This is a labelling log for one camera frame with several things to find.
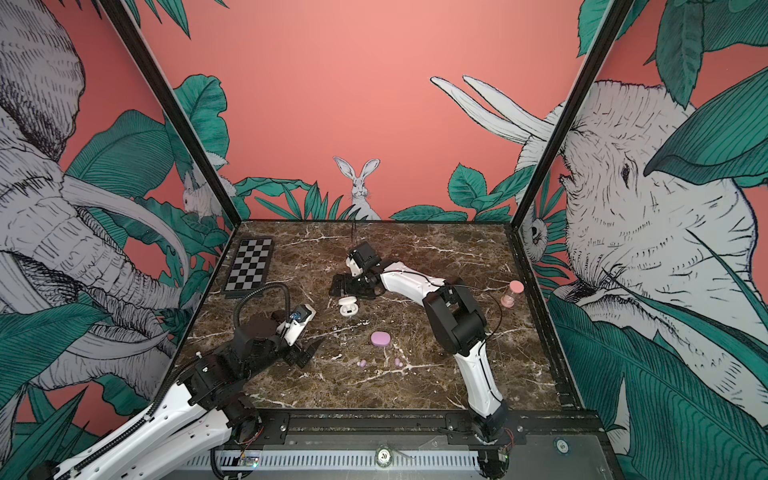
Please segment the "white earbud charging case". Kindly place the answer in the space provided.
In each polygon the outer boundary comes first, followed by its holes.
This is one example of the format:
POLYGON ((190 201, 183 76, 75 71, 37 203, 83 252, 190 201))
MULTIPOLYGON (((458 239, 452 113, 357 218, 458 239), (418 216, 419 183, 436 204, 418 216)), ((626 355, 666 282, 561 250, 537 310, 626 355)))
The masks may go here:
POLYGON ((356 315, 359 311, 359 305, 355 296, 345 296, 338 300, 339 312, 345 317, 349 318, 356 315))

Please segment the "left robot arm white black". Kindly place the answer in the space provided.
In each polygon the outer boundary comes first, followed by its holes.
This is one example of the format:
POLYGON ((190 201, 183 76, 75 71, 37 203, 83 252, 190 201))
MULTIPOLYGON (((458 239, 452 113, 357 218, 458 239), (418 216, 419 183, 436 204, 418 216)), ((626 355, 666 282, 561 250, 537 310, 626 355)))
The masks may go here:
POLYGON ((265 423, 245 384, 278 361, 305 366, 319 346, 300 345, 316 311, 293 306, 289 296, 286 284, 272 282, 243 297, 231 340, 180 367, 125 426, 80 454, 38 464, 26 478, 160 479, 230 440, 253 445, 265 423))

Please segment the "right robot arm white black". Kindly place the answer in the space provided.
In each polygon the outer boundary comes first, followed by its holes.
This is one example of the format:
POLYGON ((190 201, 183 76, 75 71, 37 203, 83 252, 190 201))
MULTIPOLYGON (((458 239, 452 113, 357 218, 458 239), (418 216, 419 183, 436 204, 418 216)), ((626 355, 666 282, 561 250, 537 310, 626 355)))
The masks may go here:
POLYGON ((367 242, 351 249, 345 264, 348 271, 332 277, 329 295, 374 300, 390 292, 422 306, 437 343, 458 365, 474 435, 485 443, 494 440, 506 423, 508 404, 487 356, 487 319, 470 287, 459 277, 432 277, 383 259, 367 242))

